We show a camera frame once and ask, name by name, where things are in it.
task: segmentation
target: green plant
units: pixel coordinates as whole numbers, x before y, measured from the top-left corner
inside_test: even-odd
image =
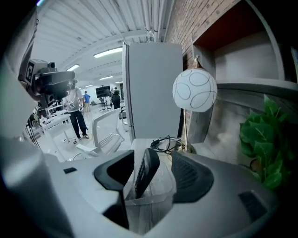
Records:
[[[296,154],[286,132],[288,116],[266,95],[264,112],[260,115],[251,110],[247,120],[240,123],[241,149],[261,165],[260,171],[252,172],[255,178],[276,191],[287,186]]]

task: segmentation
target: person in blue shirt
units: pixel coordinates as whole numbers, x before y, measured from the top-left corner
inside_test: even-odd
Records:
[[[87,94],[87,91],[85,91],[85,94],[83,96],[84,98],[84,101],[85,101],[85,108],[86,108],[86,111],[90,111],[90,96]]]

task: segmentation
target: floor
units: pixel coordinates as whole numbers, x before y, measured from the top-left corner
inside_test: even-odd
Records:
[[[92,121],[93,121],[93,119],[95,119],[107,112],[107,110],[100,112],[99,110],[101,110],[102,108],[103,107],[100,104],[97,104],[94,106],[90,106],[90,112],[84,113],[84,119],[85,119],[86,127],[88,128],[87,134],[89,135],[89,139],[82,138],[82,140],[80,140],[80,143],[82,145],[89,146],[90,144],[92,144],[92,140],[93,140],[92,139],[92,130],[91,130]],[[111,125],[111,123],[108,120],[103,121],[101,123],[101,125],[103,125],[102,126],[103,132],[101,133],[101,136],[103,137],[102,139],[104,139],[105,137],[107,137],[107,133],[109,133],[109,127],[113,128],[113,125]],[[121,143],[118,150],[129,150],[130,146],[131,146],[131,143],[129,140],[129,134],[128,134],[128,132],[124,131],[121,120],[118,120],[118,130],[119,130],[119,133],[125,139]],[[73,143],[74,136],[75,136],[74,131],[72,129],[69,129],[66,131],[66,133],[70,139],[69,142],[67,142],[65,140],[66,138],[63,133],[54,138],[54,141],[55,141],[56,145],[58,146],[59,150],[61,151],[63,158],[57,153],[56,148],[54,147],[51,140],[43,133],[41,133],[41,136],[37,139],[37,142],[40,145],[40,148],[44,153],[50,153],[50,154],[55,155],[60,162],[72,161],[73,159],[75,159],[75,160],[85,159],[85,157],[81,154],[81,152],[75,147],[75,144]]]

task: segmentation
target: dark clothing person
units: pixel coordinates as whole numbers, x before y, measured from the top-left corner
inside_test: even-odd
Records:
[[[113,102],[113,105],[114,105],[114,109],[117,109],[117,108],[120,108],[120,92],[117,88],[115,88],[114,90],[114,94],[112,95],[112,102]]]
[[[79,126],[83,133],[83,136],[86,136],[87,135],[87,133],[86,133],[87,127],[85,125],[85,121],[84,121],[82,113],[80,111],[74,111],[74,112],[69,112],[69,114],[70,114],[71,124],[73,125],[74,132],[75,132],[76,136],[78,137],[78,139],[81,138]]]

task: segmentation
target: television screen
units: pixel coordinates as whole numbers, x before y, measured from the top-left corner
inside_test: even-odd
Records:
[[[110,86],[98,87],[95,90],[96,90],[96,96],[98,98],[110,96],[110,92],[111,92]]]

